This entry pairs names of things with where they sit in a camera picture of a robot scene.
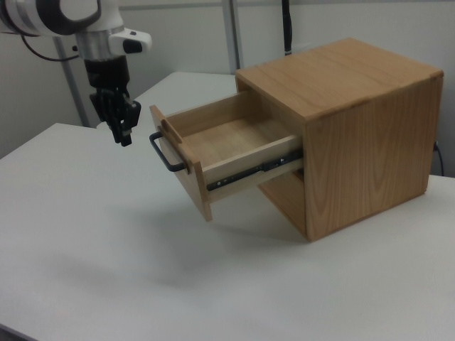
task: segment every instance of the wooden cabinet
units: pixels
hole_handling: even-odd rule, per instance
[[[441,70],[345,39],[236,80],[237,94],[199,108],[151,108],[207,220],[211,202],[258,185],[313,241],[427,189]]]

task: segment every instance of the white table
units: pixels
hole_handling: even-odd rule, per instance
[[[48,340],[454,340],[455,180],[313,244],[256,190],[206,223],[146,136],[0,160],[0,323]]]
[[[169,115],[191,107],[219,100],[237,92],[235,76],[209,73],[174,72],[136,98],[141,106],[139,123],[133,128],[132,138],[155,132],[150,106],[156,105]],[[97,129],[109,130],[105,122]]]

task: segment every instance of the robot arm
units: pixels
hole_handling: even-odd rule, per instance
[[[75,34],[90,85],[90,99],[116,143],[131,144],[141,105],[127,91],[126,55],[151,48],[147,33],[123,26],[117,0],[0,0],[0,32],[22,36]]]

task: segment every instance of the black cable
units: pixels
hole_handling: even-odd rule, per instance
[[[444,162],[442,162],[442,155],[437,142],[434,142],[433,150],[437,151],[439,154],[439,161],[441,161],[441,176],[444,176]]]
[[[292,53],[292,20],[289,11],[289,0],[282,0],[283,9],[283,32],[284,32],[284,54]]]
[[[73,60],[73,59],[76,59],[76,58],[79,58],[79,55],[74,55],[72,57],[68,57],[68,58],[63,58],[63,59],[55,59],[55,58],[49,58],[49,57],[46,57],[44,55],[40,55],[38,52],[36,52],[27,42],[26,40],[26,37],[25,36],[21,36],[22,38],[22,41],[24,44],[26,44],[26,47],[34,54],[34,55],[37,55],[39,58],[42,58],[44,60],[48,60],[50,62],[67,62],[69,60]]]

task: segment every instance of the white wall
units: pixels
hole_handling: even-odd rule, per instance
[[[57,57],[51,38],[29,38]],[[62,66],[33,55],[18,36],[0,34],[0,158],[54,123],[80,125]]]
[[[150,33],[153,40],[149,53],[128,56],[131,76],[128,89],[132,98],[139,96],[175,71],[230,73],[220,1],[198,2],[210,3],[211,6],[192,7],[189,5],[194,4],[194,1],[173,0],[172,4],[184,3],[184,5],[181,8],[172,6],[169,9],[161,9],[150,6],[136,10],[132,4],[169,4],[162,0],[120,2],[128,4],[128,9],[121,11],[125,26]],[[71,45],[74,45],[73,39],[65,41],[67,50],[70,50]],[[94,90],[88,84],[83,62],[75,61],[72,68],[90,125],[96,126],[99,120],[89,100],[89,95]],[[149,114],[148,108],[143,108],[141,114]]]
[[[245,66],[281,57],[281,6],[245,2],[239,0]],[[446,175],[455,177],[455,2],[296,5],[291,15],[294,50],[354,37],[442,68],[438,140]],[[439,174],[436,161],[433,172]]]

